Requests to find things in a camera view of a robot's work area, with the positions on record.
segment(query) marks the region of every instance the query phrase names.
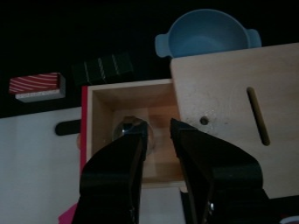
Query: wooden box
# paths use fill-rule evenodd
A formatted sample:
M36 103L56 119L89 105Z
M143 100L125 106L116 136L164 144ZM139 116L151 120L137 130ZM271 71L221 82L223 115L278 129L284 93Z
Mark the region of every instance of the wooden box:
M172 80L84 87L83 102L87 109L83 110L81 117L87 122L83 126L87 129L81 132L81 141L85 141L81 164L111 143L113 129L124 116L136 116L149 123L155 141L153 150L144 161L143 187L183 186L181 168L169 134L171 118L180 119Z

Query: white surface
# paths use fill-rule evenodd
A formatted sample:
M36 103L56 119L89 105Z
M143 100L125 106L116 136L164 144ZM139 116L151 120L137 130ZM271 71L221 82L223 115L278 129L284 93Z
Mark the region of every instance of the white surface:
M139 224L184 224L179 187L141 190Z
M80 108L0 119L0 223L53 224L77 202L77 135L56 136Z

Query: wooden panel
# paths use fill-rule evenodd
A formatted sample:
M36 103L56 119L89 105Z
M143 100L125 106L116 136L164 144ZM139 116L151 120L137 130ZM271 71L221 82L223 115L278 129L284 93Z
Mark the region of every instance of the wooden panel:
M177 58L171 70L181 120L256 158L270 198L298 195L299 44ZM268 146L260 141L248 87L256 92Z
M88 159L112 141L124 116L148 121L155 147L144 161L143 187L183 186L183 174L169 137L179 119L172 80L149 80L88 87Z

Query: red and white block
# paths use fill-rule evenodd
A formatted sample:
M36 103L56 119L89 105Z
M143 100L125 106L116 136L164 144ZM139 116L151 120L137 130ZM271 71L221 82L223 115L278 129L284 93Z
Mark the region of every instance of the red and white block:
M9 94L21 102L37 102L65 96L65 79L60 73L43 73L15 77L9 82Z

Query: screw hole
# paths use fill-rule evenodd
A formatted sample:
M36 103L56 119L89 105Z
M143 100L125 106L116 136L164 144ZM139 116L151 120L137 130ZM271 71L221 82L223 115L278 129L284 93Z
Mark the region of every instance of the screw hole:
M209 119L208 119L208 117L207 116L203 116L201 118L200 118L200 124L201 125L207 125L209 123Z

